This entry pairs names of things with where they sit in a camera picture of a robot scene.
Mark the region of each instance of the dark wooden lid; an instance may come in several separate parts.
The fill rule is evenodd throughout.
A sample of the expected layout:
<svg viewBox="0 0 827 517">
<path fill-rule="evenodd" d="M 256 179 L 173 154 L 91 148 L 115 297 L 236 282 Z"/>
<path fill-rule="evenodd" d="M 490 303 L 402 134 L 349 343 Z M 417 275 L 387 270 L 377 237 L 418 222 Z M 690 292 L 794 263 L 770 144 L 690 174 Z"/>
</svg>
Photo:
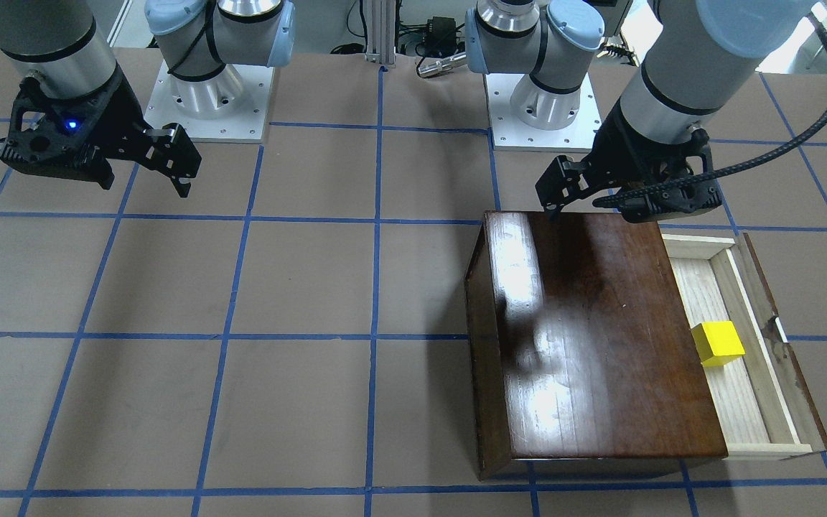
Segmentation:
<svg viewBox="0 0 827 517">
<path fill-rule="evenodd" d="M 517 458 L 726 456 L 656 223 L 486 213 Z"/>
</svg>

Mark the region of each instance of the light blue joint cap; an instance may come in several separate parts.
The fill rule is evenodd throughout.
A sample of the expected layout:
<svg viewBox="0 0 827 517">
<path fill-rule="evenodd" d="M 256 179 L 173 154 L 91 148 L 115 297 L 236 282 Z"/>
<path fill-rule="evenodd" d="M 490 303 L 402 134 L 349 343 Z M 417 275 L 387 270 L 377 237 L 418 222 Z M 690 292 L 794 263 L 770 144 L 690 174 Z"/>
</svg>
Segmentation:
<svg viewBox="0 0 827 517">
<path fill-rule="evenodd" d="M 295 26 L 292 23 L 294 19 L 295 5 L 286 0 L 283 2 L 282 12 L 279 13 L 279 27 L 276 30 L 276 38 L 273 38 L 267 66 L 286 66 L 292 61 L 292 45 L 296 39 Z"/>
<path fill-rule="evenodd" d="M 553 0 L 548 6 L 551 26 L 568 42 L 594 52 L 604 34 L 604 20 L 595 7 L 583 0 Z"/>
<path fill-rule="evenodd" d="M 767 57 L 787 42 L 815 0 L 696 0 L 715 42 L 733 55 Z"/>
<path fill-rule="evenodd" d="M 474 9 L 468 9 L 465 14 L 465 52 L 468 55 L 468 69 L 474 73 L 490 73 L 487 62 L 483 59 L 483 48 L 480 46 L 480 33 L 477 29 L 477 19 Z"/>
<path fill-rule="evenodd" d="M 203 12 L 206 0 L 147 0 L 145 19 L 155 36 L 164 36 L 190 23 Z"/>
</svg>

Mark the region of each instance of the blue tape grid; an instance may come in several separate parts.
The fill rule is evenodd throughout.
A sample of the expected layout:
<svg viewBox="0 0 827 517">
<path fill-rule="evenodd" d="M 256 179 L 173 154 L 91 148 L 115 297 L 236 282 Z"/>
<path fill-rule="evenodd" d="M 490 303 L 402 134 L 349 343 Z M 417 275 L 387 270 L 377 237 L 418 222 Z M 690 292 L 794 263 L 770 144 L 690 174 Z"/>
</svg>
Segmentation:
<svg viewBox="0 0 827 517">
<path fill-rule="evenodd" d="M 196 493 L 193 496 L 193 504 L 191 505 L 190 515 L 197 517 L 200 514 L 200 501 L 202 500 L 202 492 L 204 484 L 206 483 L 206 470 L 210 464 L 210 449 L 212 446 L 212 436 L 216 428 L 216 415 L 219 413 L 219 398 L 223 390 L 223 376 L 225 373 L 225 360 L 228 355 L 229 340 L 232 338 L 232 320 L 235 314 L 235 303 L 238 301 L 238 286 L 240 284 L 240 273 L 244 265 L 244 249 L 247 248 L 248 234 L 251 231 L 251 215 L 253 212 L 253 201 L 257 194 L 257 183 L 260 181 L 260 171 L 263 166 L 263 145 L 257 150 L 257 160 L 255 169 L 253 170 L 253 180 L 251 182 L 251 193 L 248 197 L 247 210 L 244 212 L 242 236 L 240 237 L 240 244 L 238 245 L 238 258 L 235 263 L 235 271 L 232 278 L 232 295 L 229 298 L 229 309 L 225 315 L 225 327 L 223 328 L 223 342 L 219 347 L 219 366 L 216 370 L 216 382 L 212 389 L 212 401 L 210 403 L 210 418 L 206 424 L 206 438 L 203 439 L 203 454 L 200 456 L 200 470 L 197 472 L 197 487 Z"/>
<path fill-rule="evenodd" d="M 37 449 L 37 457 L 34 460 L 34 467 L 30 471 L 30 478 L 27 479 L 27 488 L 21 497 L 21 506 L 17 515 L 24 517 L 27 514 L 27 505 L 30 504 L 30 497 L 34 493 L 34 488 L 37 485 L 37 477 L 40 474 L 40 468 L 43 466 L 43 458 L 47 454 L 47 447 L 50 445 L 50 437 L 52 437 L 53 427 L 56 425 L 56 418 L 62 406 L 62 398 L 65 396 L 66 386 L 69 384 L 69 375 L 72 373 L 73 364 L 75 364 L 75 356 L 78 355 L 78 347 L 82 341 L 82 333 L 85 332 L 85 325 L 88 324 L 88 315 L 91 314 L 91 307 L 95 302 L 95 295 L 98 293 L 98 286 L 101 285 L 101 278 L 104 276 L 104 269 L 108 264 L 108 256 L 111 255 L 111 249 L 114 246 L 114 241 L 117 238 L 119 226 L 121 226 L 121 215 L 126 209 L 127 200 L 129 200 L 129 193 L 132 191 L 132 185 L 136 180 L 136 173 L 139 166 L 132 167 L 132 173 L 129 174 L 129 181 L 127 182 L 126 190 L 123 193 L 121 206 L 117 210 L 117 217 L 114 218 L 114 225 L 111 229 L 111 236 L 108 237 L 108 242 L 104 246 L 104 253 L 101 255 L 101 264 L 98 265 L 98 272 L 95 274 L 95 281 L 91 285 L 91 290 L 88 292 L 88 301 L 85 302 L 85 310 L 82 313 L 82 320 L 79 321 L 78 331 L 75 332 L 75 339 L 72 343 L 72 349 L 69 351 L 69 357 L 66 359 L 65 369 L 62 370 L 62 378 L 60 379 L 59 388 L 56 390 L 56 397 L 53 400 L 52 409 L 50 409 L 50 417 L 47 420 L 46 429 L 43 431 L 43 438 L 40 440 L 39 449 Z"/>
<path fill-rule="evenodd" d="M 774 103 L 774 107 L 777 109 L 777 113 L 780 115 L 780 118 L 784 121 L 784 125 L 787 127 L 787 131 L 790 132 L 790 136 L 795 137 L 795 135 L 797 134 L 793 131 L 793 126 L 790 125 L 790 121 L 787 119 L 787 115 L 784 114 L 783 108 L 780 107 L 780 103 L 777 102 L 777 97 L 775 97 L 774 91 L 772 91 L 771 89 L 771 85 L 769 85 L 767 79 L 765 79 L 764 73 L 759 73 L 758 76 L 759 78 L 761 78 L 762 84 L 765 85 L 765 90 L 767 91 L 768 96 L 771 97 L 771 101 Z M 813 168 L 813 164 L 810 163 L 810 160 L 806 156 L 806 151 L 804 151 L 802 147 L 798 147 L 797 150 L 800 152 L 800 156 L 803 158 L 803 163 L 806 164 L 806 168 L 808 168 L 808 171 L 810 171 L 811 176 L 813 176 L 813 181 L 815 182 L 816 187 L 818 188 L 818 193 L 821 194 L 821 197 L 823 197 L 823 200 L 825 200 L 825 206 L 827 206 L 827 193 L 825 192 L 823 184 L 821 184 L 821 181 L 818 179 L 818 175 L 816 174 L 816 171 Z"/>
<path fill-rule="evenodd" d="M 372 485 L 372 470 L 374 462 L 374 418 L 375 418 L 375 379 L 376 379 L 376 354 L 377 354 L 377 340 L 466 340 L 466 335 L 413 335 L 413 334 L 378 334 L 378 261 L 380 260 L 380 225 L 388 223 L 389 225 L 479 225 L 479 220 L 382 220 L 380 219 L 380 173 L 381 173 L 381 138 L 384 131 L 422 131 L 422 132 L 436 132 L 437 134 L 486 134 L 488 138 L 490 150 L 490 164 L 493 186 L 493 197 L 495 197 L 495 208 L 500 209 L 500 193 L 496 177 L 495 157 L 493 156 L 492 134 L 489 130 L 483 129 L 445 129 L 439 130 L 434 128 L 416 128 L 416 127 L 402 127 L 402 126 L 385 126 L 383 125 L 383 74 L 387 69 L 382 67 L 378 71 L 378 124 L 371 125 L 354 125 L 354 124 L 299 124 L 299 122 L 271 122 L 271 125 L 279 126 L 295 126 L 295 127 L 320 127 L 331 129 L 360 129 L 360 130 L 375 130 L 378 132 L 378 153 L 377 153 L 377 173 L 376 173 L 376 216 L 374 219 L 348 219 L 348 218 L 301 218 L 301 217 L 263 217 L 252 216 L 253 199 L 259 181 L 260 166 L 263 157 L 263 147 L 260 148 L 257 158 L 257 166 L 255 177 L 253 178 L 252 191 L 246 211 L 246 215 L 240 216 L 226 216 L 226 215 L 126 215 L 124 213 L 129 193 L 131 193 L 132 186 L 137 174 L 138 166 L 134 167 L 124 196 L 121 201 L 117 213 L 16 213 L 16 212 L 0 212 L 2 217 L 62 217 L 62 218 L 104 218 L 113 219 L 114 225 L 111 229 L 111 235 L 106 242 L 105 250 L 101 258 L 101 264 L 98 267 L 98 273 L 95 275 L 95 281 L 89 291 L 88 301 L 85 304 L 85 311 L 83 311 L 82 320 L 79 323 L 78 331 L 71 332 L 0 332 L 0 336 L 12 337 L 72 337 L 73 346 L 69 357 L 66 360 L 66 366 L 63 370 L 60 385 L 56 393 L 55 402 L 53 402 L 52 411 L 48 419 L 48 424 L 44 432 L 42 442 L 40 442 L 39 452 L 34 462 L 32 474 L 29 482 L 27 482 L 26 490 L 0 490 L 0 498 L 21 498 L 22 503 L 19 509 L 19 517 L 27 512 L 27 505 L 29 505 L 30 498 L 64 498 L 64 497 L 193 497 L 194 503 L 192 507 L 192 515 L 196 516 L 200 509 L 200 501 L 202 497 L 223 497 L 223 496 L 278 496 L 278 495 L 363 495 L 365 497 L 365 517 L 371 515 L 371 496 L 373 494 L 399 494 L 399 493 L 474 493 L 474 492 L 526 492 L 531 494 L 532 514 L 539 516 L 541 509 L 538 506 L 538 492 L 541 491 L 598 491 L 598 490 L 677 490 L 683 488 L 686 490 L 689 504 L 693 517 L 698 517 L 698 508 L 693 497 L 694 488 L 729 488 L 729 487 L 765 487 L 766 485 L 827 485 L 827 478 L 793 478 L 793 479 L 742 479 L 742 480 L 715 480 L 715 481 L 692 481 L 687 472 L 686 465 L 682 462 L 683 482 L 630 482 L 630 483 L 577 483 L 577 484 L 538 484 L 539 476 L 535 474 L 532 465 L 528 465 L 528 484 L 527 485 L 416 485 L 416 487 L 373 487 Z M 778 113 L 783 118 L 785 126 L 791 135 L 794 134 L 790 122 L 785 117 L 784 112 L 779 106 L 774 93 L 771 91 L 767 80 L 761 75 L 762 82 L 767 89 L 768 95 L 774 102 Z M 7 118 L 0 118 L 0 122 L 7 122 Z M 723 140 L 716 139 L 718 143 L 729 144 L 768 144 L 779 145 L 781 141 L 754 141 L 754 140 Z M 827 147 L 827 143 L 807 143 L 804 146 L 819 146 Z M 815 181 L 818 191 L 827 205 L 827 193 L 818 180 L 818 176 L 811 166 L 805 152 L 800 148 L 800 154 L 805 162 L 811 176 Z M 11 170 L 4 173 L 3 179 L 0 182 L 0 195 L 9 180 Z M 726 207 L 726 216 L 729 219 L 729 226 L 725 225 L 672 225 L 667 223 L 663 225 L 666 228 L 691 228 L 691 229 L 719 229 L 732 230 L 735 233 L 741 230 L 749 231 L 790 231 L 790 232 L 827 232 L 827 228 L 813 228 L 813 227 L 778 227 L 778 226 L 739 226 L 735 222 L 732 211 Z M 243 220 L 242 240 L 240 240 L 240 248 L 238 259 L 233 277 L 232 297 L 230 298 L 229 311 L 226 315 L 225 330 L 222 335 L 218 334 L 160 334 L 160 333 L 88 333 L 85 332 L 85 324 L 88 321 L 92 304 L 95 299 L 98 285 L 101 283 L 102 275 L 106 267 L 109 253 L 111 252 L 113 243 L 116 239 L 118 227 L 123 219 L 180 219 L 180 220 Z M 232 326 L 232 318 L 234 314 L 235 303 L 237 300 L 238 284 L 240 281 L 240 269 L 243 265 L 244 250 L 246 249 L 247 238 L 250 230 L 250 222 L 253 220 L 282 220 L 282 222 L 313 222 L 313 223 L 372 223 L 374 225 L 375 241 L 374 241 L 374 274 L 373 274 L 373 302 L 372 302 L 372 327 L 370 335 L 338 335 L 338 334 L 234 334 L 230 331 Z M 62 398 L 65 395 L 65 389 L 68 385 L 69 376 L 72 372 L 73 361 L 75 361 L 76 353 L 78 353 L 78 346 L 83 338 L 141 338 L 141 340 L 165 340 L 165 338 L 189 338 L 190 340 L 213 340 L 213 338 L 221 339 L 220 346 L 220 360 L 217 371 L 216 384 L 212 396 L 212 404 L 210 408 L 210 418 L 207 422 L 207 434 L 204 441 L 203 455 L 200 462 L 200 473 L 197 477 L 197 485 L 193 490 L 182 488 L 181 490 L 132 490 L 132 488 L 121 488 L 120 490 L 36 490 L 35 485 L 40 468 L 42 467 L 43 458 L 46 454 L 46 449 L 49 444 L 52 430 L 55 426 L 55 420 L 58 416 Z M 365 487 L 360 488 L 204 488 L 205 475 L 207 469 L 207 462 L 209 462 L 209 452 L 211 448 L 211 439 L 214 429 L 215 416 L 218 411 L 218 404 L 220 398 L 221 381 L 223 380 L 225 358 L 227 351 L 227 344 L 230 340 L 334 340 L 334 338 L 342 338 L 343 340 L 370 340 L 370 401 L 368 402 L 368 425 L 367 425 L 367 462 L 365 464 Z M 794 341 L 827 341 L 827 336 L 790 336 Z M 822 454 L 824 465 L 827 471 L 827 454 Z"/>
</svg>

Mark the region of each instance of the table surface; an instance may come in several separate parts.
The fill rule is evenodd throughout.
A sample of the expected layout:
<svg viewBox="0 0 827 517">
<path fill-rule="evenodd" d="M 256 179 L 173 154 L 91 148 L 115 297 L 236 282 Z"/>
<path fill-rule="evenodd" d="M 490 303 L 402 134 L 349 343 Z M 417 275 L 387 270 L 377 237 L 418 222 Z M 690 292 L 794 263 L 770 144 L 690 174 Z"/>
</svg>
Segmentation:
<svg viewBox="0 0 827 517">
<path fill-rule="evenodd" d="M 159 53 L 116 52 L 147 102 Z M 818 455 L 478 484 L 462 278 L 553 154 L 492 149 L 482 78 L 413 65 L 296 55 L 266 144 L 200 144 L 187 200 L 129 163 L 102 191 L 0 162 L 0 515 L 827 515 Z M 593 68 L 602 111 L 633 72 Z M 0 137 L 17 84 L 0 53 Z M 715 162 L 826 104 L 825 76 L 756 75 Z M 663 232 L 752 232 L 827 428 L 827 128 L 721 183 Z"/>
</svg>

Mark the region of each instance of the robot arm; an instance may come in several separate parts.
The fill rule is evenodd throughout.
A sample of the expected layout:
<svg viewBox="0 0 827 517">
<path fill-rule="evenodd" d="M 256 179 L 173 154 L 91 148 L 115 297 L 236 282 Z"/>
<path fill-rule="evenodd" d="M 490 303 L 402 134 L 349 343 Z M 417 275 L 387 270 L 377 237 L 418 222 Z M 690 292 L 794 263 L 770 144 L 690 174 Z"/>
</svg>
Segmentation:
<svg viewBox="0 0 827 517">
<path fill-rule="evenodd" d="M 604 21 L 582 0 L 479 0 L 465 21 L 468 66 L 476 73 L 525 73 L 510 102 L 525 124 L 567 127 L 599 48 Z"/>
<path fill-rule="evenodd" d="M 177 109 L 223 118 L 246 87 L 231 65 L 286 66 L 295 39 L 290 0 L 148 0 L 145 17 L 162 50 Z"/>
<path fill-rule="evenodd" d="M 114 179 L 106 160 L 134 160 L 187 196 L 200 153 L 180 125 L 154 130 L 145 122 L 82 0 L 0 2 L 0 49 L 25 73 L 0 160 L 24 174 L 92 181 L 105 190 Z"/>
<path fill-rule="evenodd" d="M 721 175 L 714 173 L 703 125 L 790 36 L 814 2 L 650 4 L 663 33 L 604 120 L 591 153 L 577 163 L 558 157 L 536 185 L 551 217 L 566 204 L 610 187 L 622 190 L 611 197 L 613 204 L 595 200 L 597 206 L 617 207 L 630 222 L 698 215 L 720 206 L 715 177 Z M 705 176 L 693 176 L 691 157 L 702 161 Z M 758 164 L 751 162 L 750 167 Z"/>
</svg>

